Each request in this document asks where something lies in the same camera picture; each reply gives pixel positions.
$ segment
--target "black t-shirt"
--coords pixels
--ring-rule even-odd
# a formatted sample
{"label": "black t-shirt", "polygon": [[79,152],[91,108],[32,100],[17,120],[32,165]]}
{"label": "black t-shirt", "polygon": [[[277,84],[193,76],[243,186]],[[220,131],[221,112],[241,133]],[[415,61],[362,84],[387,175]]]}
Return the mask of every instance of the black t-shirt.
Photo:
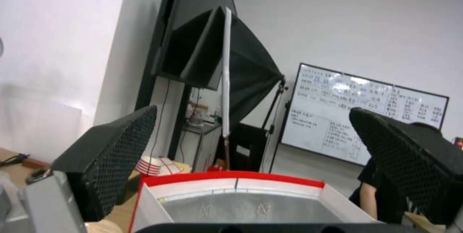
{"label": "black t-shirt", "polygon": [[[377,169],[376,163],[370,159],[364,170],[358,176],[358,180],[372,185],[377,189],[375,198],[377,201],[378,220],[385,223],[402,222],[402,216],[408,210],[407,199],[397,187]],[[360,207],[360,187],[358,187],[349,198],[354,204]]]}

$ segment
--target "cable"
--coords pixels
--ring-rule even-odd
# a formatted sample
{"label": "cable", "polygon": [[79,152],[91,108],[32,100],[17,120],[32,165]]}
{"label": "cable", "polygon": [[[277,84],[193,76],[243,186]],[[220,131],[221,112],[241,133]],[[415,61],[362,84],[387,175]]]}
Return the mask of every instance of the cable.
{"label": "cable", "polygon": [[[278,99],[278,103],[276,104],[275,115],[273,116],[273,121],[272,121],[271,127],[275,126],[275,120],[276,120],[276,116],[277,116],[276,113],[278,113],[278,108],[280,107],[280,102],[281,102],[282,97],[283,97],[283,94],[280,95],[280,98]],[[264,171],[264,167],[263,167],[264,161],[263,161],[263,159],[265,157],[265,154],[267,153],[268,144],[270,143],[270,139],[272,137],[272,134],[268,135],[267,142],[265,143],[265,149],[264,149],[264,152],[263,152],[263,155],[262,155],[262,161],[261,161],[262,172]]]}
{"label": "cable", "polygon": [[8,166],[8,165],[13,165],[13,164],[20,164],[23,162],[23,160],[27,159],[29,157],[29,154],[18,154],[15,156],[12,156],[5,161],[0,161],[0,167]]}
{"label": "cable", "polygon": [[[195,115],[195,112],[196,112],[196,109],[198,108],[198,103],[200,101],[200,89],[198,88],[198,96],[196,98],[196,104],[195,104],[195,108],[193,109],[193,112],[191,113],[191,116],[190,118],[188,119],[188,122],[187,122],[187,126],[190,124],[190,120],[191,120],[191,117]],[[182,154],[182,162],[185,161],[185,155],[183,154],[183,139],[185,139],[185,134],[187,134],[187,131],[184,131],[183,132],[183,136],[182,136],[182,139],[180,139],[180,153]]]}
{"label": "cable", "polygon": [[153,144],[153,147],[151,148],[151,152],[149,152],[148,174],[149,174],[149,169],[151,168],[151,160],[153,158],[153,151],[154,151],[154,148],[157,142],[157,135],[159,134],[159,127],[161,127],[162,113],[164,113],[164,106],[166,105],[167,95],[169,94],[169,87],[170,87],[170,79],[167,80],[166,94],[164,96],[164,101],[162,102],[162,107],[161,107],[161,116],[159,117],[159,123],[157,124],[156,135],[154,137],[154,144]]}

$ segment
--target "paper cup stack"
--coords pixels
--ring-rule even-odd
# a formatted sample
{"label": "paper cup stack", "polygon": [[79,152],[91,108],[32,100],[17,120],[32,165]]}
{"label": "paper cup stack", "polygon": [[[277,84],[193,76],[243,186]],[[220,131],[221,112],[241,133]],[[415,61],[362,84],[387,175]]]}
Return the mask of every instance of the paper cup stack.
{"label": "paper cup stack", "polygon": [[162,176],[182,172],[168,158],[150,158],[149,156],[142,156],[135,169],[148,176]]}

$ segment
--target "wooden table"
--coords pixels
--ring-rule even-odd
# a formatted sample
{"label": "wooden table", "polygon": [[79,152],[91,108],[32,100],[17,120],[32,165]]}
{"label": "wooden table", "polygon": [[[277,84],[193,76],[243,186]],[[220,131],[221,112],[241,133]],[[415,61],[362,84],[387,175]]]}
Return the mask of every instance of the wooden table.
{"label": "wooden table", "polygon": [[444,225],[434,225],[425,216],[405,212],[404,217],[422,232],[442,233],[445,231]]}
{"label": "wooden table", "polygon": [[[15,156],[15,152],[8,151],[7,149],[0,148],[0,160],[5,160],[9,157]],[[189,173],[191,167],[187,164],[181,164],[175,162],[175,164],[183,168],[183,173]],[[21,164],[15,164],[7,167],[1,167],[1,171],[7,172],[10,175],[11,181],[19,188],[25,187],[25,179],[29,175],[32,169],[23,167]],[[137,171],[132,172],[132,176],[136,176]],[[106,219],[116,223],[123,232],[129,231],[130,220],[132,218],[132,213],[137,202],[137,194],[129,198],[124,204],[119,206],[114,206],[112,212],[106,216]]]}

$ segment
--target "whiteboard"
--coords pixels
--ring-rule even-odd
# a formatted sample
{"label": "whiteboard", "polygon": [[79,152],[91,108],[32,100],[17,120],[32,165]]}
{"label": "whiteboard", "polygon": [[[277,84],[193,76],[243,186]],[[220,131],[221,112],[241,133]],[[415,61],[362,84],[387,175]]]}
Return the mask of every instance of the whiteboard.
{"label": "whiteboard", "polygon": [[352,107],[441,128],[449,98],[301,63],[281,143],[365,165],[366,146],[349,121]]}

